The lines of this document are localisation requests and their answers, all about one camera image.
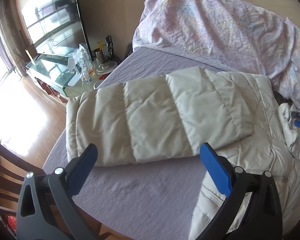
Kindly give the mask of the beige puffer down jacket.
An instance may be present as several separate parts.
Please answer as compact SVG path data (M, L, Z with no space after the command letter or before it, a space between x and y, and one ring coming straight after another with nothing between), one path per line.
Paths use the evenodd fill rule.
M191 67L131 80L71 98L66 106L69 160L89 144L97 166L194 157L202 143L245 171L274 177L283 233L300 220L300 128L294 106L277 103L270 79Z

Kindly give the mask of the dark wooden chair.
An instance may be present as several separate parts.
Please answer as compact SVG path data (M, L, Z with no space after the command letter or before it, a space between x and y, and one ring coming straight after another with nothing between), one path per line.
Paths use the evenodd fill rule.
M25 172L44 175L45 172L31 163L21 159L0 143L0 157ZM24 178L4 167L0 163L0 199L17 203ZM0 205L0 239L16 239L16 234L8 225L8 217L15 217L16 211Z

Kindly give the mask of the white flat box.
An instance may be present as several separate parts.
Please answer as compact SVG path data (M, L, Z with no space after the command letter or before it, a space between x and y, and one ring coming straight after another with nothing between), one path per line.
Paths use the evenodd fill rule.
M78 81L81 79L81 75L80 74L75 74L70 81L68 82L67 86L69 87L74 87Z

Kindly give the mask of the glass tv stand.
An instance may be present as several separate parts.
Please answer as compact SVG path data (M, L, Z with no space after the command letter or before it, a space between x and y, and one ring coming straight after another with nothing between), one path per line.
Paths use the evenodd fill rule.
M37 82L46 83L66 99L80 96L86 91L97 88L102 83L101 76L94 74L91 76L91 83L87 83L81 76L74 87L67 86L70 79L77 74L69 71L67 63L67 57L41 54L34 62L26 65L27 74Z

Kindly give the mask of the clear pump bottle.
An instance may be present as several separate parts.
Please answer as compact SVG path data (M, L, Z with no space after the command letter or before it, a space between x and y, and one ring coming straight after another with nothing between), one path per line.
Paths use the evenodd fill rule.
M91 83L91 82L92 82L87 67L83 67L83 68L82 68L82 75L83 75L83 78L85 79L85 81L86 81L87 83Z

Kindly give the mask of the floral pink duvet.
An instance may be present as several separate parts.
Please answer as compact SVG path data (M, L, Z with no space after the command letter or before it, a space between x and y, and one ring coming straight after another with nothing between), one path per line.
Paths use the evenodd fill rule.
M300 29L242 0L145 0L133 47L261 74L300 109Z

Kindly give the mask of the white round dish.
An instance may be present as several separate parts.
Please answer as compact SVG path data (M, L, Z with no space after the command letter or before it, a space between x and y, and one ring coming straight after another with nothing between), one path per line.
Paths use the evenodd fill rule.
M117 63L115 61L105 62L100 64L96 68L96 72L98 75L105 75L111 73L117 67Z

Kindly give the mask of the dark metal cup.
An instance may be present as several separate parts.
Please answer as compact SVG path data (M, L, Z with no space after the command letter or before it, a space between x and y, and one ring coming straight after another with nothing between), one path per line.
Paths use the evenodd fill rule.
M95 49L94 54L96 56L96 61L98 64L103 64L105 62L102 49L100 48Z

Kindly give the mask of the brown window curtain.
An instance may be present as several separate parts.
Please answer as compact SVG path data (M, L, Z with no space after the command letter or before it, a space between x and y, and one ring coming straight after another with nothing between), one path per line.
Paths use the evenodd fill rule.
M15 0L0 1L0 56L8 70L15 70L25 77L28 57L26 41L17 16Z

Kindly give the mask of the large flat screen television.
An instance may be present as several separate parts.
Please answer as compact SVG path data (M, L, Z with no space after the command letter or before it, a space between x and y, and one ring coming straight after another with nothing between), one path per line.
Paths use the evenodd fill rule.
M39 54L71 57L83 47L91 58L79 0L29 0L21 13Z

